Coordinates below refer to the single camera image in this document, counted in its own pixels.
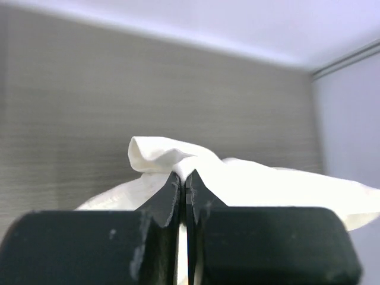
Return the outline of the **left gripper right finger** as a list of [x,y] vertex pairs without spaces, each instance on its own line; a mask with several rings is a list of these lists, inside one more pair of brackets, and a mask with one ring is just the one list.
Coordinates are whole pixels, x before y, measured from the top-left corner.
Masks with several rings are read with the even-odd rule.
[[321,207],[232,207],[197,171],[184,185],[190,284],[358,284],[343,223]]

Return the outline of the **cream white t shirt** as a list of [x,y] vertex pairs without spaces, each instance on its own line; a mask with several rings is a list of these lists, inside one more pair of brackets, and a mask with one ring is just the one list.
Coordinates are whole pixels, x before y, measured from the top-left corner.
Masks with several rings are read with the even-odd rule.
[[166,137],[133,137],[128,147],[138,179],[90,198],[80,210],[135,210],[171,173],[185,182],[197,171],[206,187],[229,206],[309,206],[333,210],[347,230],[379,216],[379,190],[361,183],[295,169],[220,159],[200,145]]

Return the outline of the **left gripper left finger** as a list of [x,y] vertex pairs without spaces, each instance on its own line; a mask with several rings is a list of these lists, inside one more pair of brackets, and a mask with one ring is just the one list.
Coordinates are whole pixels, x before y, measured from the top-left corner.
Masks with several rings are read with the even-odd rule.
[[175,284],[181,183],[134,211],[33,211],[1,243],[2,284]]

